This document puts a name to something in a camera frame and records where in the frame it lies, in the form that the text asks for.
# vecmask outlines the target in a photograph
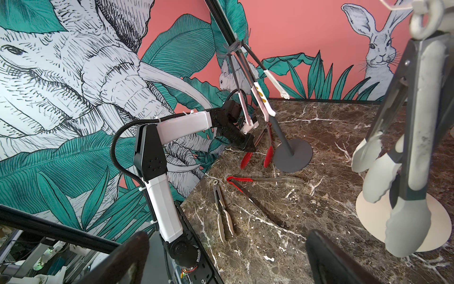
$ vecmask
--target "red tong tip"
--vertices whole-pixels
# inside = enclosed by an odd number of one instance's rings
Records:
[[[234,177],[234,176],[229,176],[227,177],[227,182],[230,182],[231,179],[234,179],[234,180],[237,180],[237,181],[254,181],[253,179],[251,178],[237,178],[237,177]]]
[[[244,169],[247,166],[247,164],[251,160],[252,154],[252,152],[247,152],[244,155],[243,160],[241,160],[240,169]]]
[[[267,168],[271,161],[273,160],[273,155],[274,155],[274,149],[273,149],[273,146],[270,146],[268,148],[268,152],[266,153],[266,156],[265,156],[265,161],[263,161],[263,166],[265,168]]]

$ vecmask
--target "metal ring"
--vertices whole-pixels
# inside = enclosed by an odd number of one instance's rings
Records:
[[[444,14],[442,0],[426,0],[429,8],[429,21],[423,26],[423,16],[413,13],[410,20],[410,34],[415,40],[424,40],[437,31]]]

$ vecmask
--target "marble countertop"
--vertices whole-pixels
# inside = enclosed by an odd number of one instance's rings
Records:
[[[266,140],[258,146],[249,165],[240,169],[244,155],[225,150],[207,175],[182,204],[205,250],[228,283],[313,283],[305,250],[312,229],[321,230],[343,251],[383,283],[454,283],[452,237],[441,248],[397,258],[385,250],[361,225],[355,201],[365,173],[350,168],[351,156],[364,139],[378,105],[272,101],[277,120],[288,139],[301,138],[313,147],[313,158],[303,170],[289,174],[306,182],[304,187],[262,182],[242,183],[261,205],[285,224],[276,228],[236,188],[226,182],[238,177],[277,177],[272,165],[263,167]],[[252,133],[257,134],[264,125]],[[384,149],[403,133],[405,108],[383,139]],[[273,133],[275,146],[280,141]],[[446,135],[432,159],[429,193],[454,215],[454,138]],[[218,180],[235,237],[226,229],[226,243],[217,230],[213,181]]]

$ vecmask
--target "gray silicone tongs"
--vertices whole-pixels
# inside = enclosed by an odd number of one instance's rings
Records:
[[[372,203],[380,200],[391,187],[402,163],[399,197],[385,231],[386,249],[398,257],[415,252],[431,224],[426,190],[432,149],[439,136],[439,133],[435,135],[435,130],[448,45],[449,34],[441,32],[425,40],[409,40],[376,119],[353,154],[355,172],[370,168],[363,195]],[[452,79],[446,80],[443,90],[446,95],[452,93],[449,80]],[[389,153],[376,159],[381,152],[380,137],[407,97],[405,135]]]

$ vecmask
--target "elephant eye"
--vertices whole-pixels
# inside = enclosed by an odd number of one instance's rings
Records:
[[[23,53],[27,53],[27,51],[22,50],[20,48],[12,46],[12,45],[4,45],[4,46],[1,47],[1,50],[7,50],[7,51],[9,51],[9,52],[11,52],[12,54],[15,54],[15,55],[22,55]]]

